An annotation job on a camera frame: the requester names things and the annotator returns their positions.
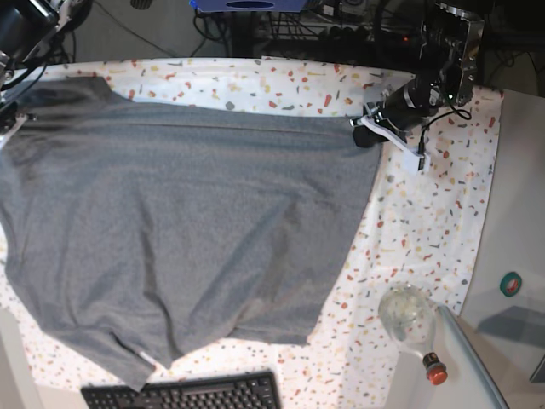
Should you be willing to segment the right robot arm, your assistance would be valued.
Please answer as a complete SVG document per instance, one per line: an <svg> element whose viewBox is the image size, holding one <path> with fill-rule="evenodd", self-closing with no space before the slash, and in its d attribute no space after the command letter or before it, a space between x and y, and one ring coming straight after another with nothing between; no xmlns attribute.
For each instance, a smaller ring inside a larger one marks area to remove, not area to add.
<svg viewBox="0 0 545 409"><path fill-rule="evenodd" d="M91 1L11 0L1 2L1 145L35 115L19 102L48 66L74 63L75 31L86 21Z"/></svg>

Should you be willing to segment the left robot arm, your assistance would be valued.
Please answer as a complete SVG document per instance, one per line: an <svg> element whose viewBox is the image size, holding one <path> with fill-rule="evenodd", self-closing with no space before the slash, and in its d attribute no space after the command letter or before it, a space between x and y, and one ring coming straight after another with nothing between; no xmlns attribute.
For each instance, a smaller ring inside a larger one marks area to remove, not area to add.
<svg viewBox="0 0 545 409"><path fill-rule="evenodd" d="M364 108L364 118L376 125L352 121L357 147L368 148L387 141L381 130L393 132L407 141L415 128L421 128L418 152L425 147L425 134L440 119L441 107L449 115L472 118L463 107L473 98L479 48L485 30L483 14L493 8L492 1L435 1L425 4L420 30L418 67L405 85L372 101Z"/></svg>

